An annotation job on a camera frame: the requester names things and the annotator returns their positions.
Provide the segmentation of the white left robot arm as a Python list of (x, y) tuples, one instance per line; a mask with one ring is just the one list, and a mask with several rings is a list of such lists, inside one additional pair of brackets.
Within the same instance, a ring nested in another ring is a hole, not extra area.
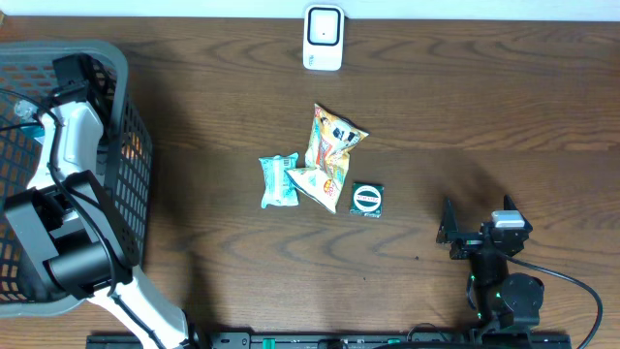
[(2, 205), (1, 313), (54, 316), (88, 301), (141, 348), (203, 348), (187, 313), (141, 267), (150, 139), (117, 64), (85, 52), (33, 62), (42, 96), (3, 91), (40, 142), (36, 169)]

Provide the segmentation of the teal wet wipes pack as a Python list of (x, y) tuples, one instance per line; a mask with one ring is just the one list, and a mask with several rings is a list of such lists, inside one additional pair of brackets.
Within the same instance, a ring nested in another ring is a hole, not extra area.
[(261, 207), (297, 206), (298, 196), (295, 186), (287, 176), (287, 170), (294, 169), (298, 154), (275, 155), (259, 159), (264, 178), (264, 192)]

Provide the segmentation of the green round-label box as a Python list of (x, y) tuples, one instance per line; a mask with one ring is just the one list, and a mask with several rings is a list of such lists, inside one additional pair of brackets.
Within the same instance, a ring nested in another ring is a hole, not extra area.
[(382, 185), (355, 182), (350, 214), (380, 218), (383, 213), (384, 187)]

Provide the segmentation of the orange yellow snack bag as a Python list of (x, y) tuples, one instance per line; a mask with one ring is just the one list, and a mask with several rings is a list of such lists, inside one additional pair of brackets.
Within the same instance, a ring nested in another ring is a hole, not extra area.
[(287, 178), (297, 190), (335, 214), (350, 168), (350, 152), (368, 136), (348, 119), (315, 104), (304, 166), (286, 170)]

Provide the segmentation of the orange white Kleenex tissue pack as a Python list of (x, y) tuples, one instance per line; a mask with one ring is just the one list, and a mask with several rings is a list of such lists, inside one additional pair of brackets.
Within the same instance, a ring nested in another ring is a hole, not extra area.
[(131, 161), (140, 159), (142, 156), (141, 140), (135, 133), (129, 133), (127, 138), (123, 141), (121, 147), (121, 153), (126, 159)]

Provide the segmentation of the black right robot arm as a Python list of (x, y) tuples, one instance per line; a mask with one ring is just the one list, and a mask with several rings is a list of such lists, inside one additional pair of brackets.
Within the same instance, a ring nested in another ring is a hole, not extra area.
[(436, 241), (450, 246), (451, 259), (469, 262), (467, 297), (480, 314), (482, 335), (527, 331), (540, 323), (543, 283), (508, 268), (509, 258), (524, 248), (532, 231), (510, 196), (504, 197), (504, 207), (493, 211), (476, 232), (461, 231), (451, 201), (444, 203)]

